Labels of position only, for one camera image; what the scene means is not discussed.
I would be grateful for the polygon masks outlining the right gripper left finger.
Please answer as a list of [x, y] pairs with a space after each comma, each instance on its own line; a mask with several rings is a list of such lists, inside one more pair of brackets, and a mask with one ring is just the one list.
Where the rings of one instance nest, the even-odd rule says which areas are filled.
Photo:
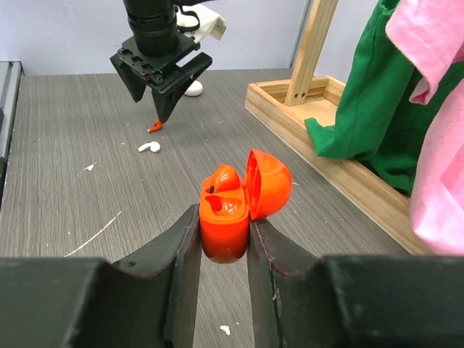
[[113, 263], [128, 274], [118, 347], [192, 347], [202, 245], [199, 205], [166, 231]]

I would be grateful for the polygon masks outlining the orange earbud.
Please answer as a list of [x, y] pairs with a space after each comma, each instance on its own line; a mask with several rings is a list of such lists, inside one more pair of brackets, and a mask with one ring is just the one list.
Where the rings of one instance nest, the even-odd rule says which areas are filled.
[[153, 133], [153, 132], [156, 132], [156, 131], [161, 130], [162, 127], [163, 127], [163, 123], [162, 123], [161, 121], [159, 121], [159, 120], [156, 120], [156, 121], [154, 122], [153, 126], [150, 127], [150, 128], [148, 128], [147, 131], [148, 131], [149, 133]]
[[207, 192], [210, 194], [239, 189], [241, 179], [230, 165], [220, 165], [207, 179]]

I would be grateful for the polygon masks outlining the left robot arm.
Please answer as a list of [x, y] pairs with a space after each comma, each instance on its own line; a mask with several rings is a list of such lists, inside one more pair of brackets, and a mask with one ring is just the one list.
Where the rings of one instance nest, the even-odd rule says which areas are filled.
[[110, 61], [132, 99], [141, 101], [147, 88], [159, 124], [165, 124], [188, 87], [212, 64], [201, 52], [180, 67], [177, 63], [200, 43], [177, 26], [176, 12], [193, 1], [125, 1], [133, 36], [124, 41]]

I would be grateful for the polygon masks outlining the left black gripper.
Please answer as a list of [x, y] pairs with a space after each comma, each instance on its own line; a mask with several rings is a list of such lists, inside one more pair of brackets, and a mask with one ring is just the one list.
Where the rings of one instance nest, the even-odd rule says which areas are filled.
[[135, 103], [141, 101], [147, 86], [158, 120], [166, 123], [176, 104], [191, 84], [212, 64], [212, 57], [201, 52], [184, 66], [177, 63], [200, 48], [192, 38], [178, 34], [178, 45], [161, 57], [142, 54], [134, 37], [123, 42], [110, 62], [124, 82]]

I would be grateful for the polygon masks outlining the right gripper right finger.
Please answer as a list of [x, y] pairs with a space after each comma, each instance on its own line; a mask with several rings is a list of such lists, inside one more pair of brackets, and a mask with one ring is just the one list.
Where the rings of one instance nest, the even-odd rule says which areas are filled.
[[322, 347], [317, 258], [268, 220], [252, 221], [247, 249], [256, 347]]

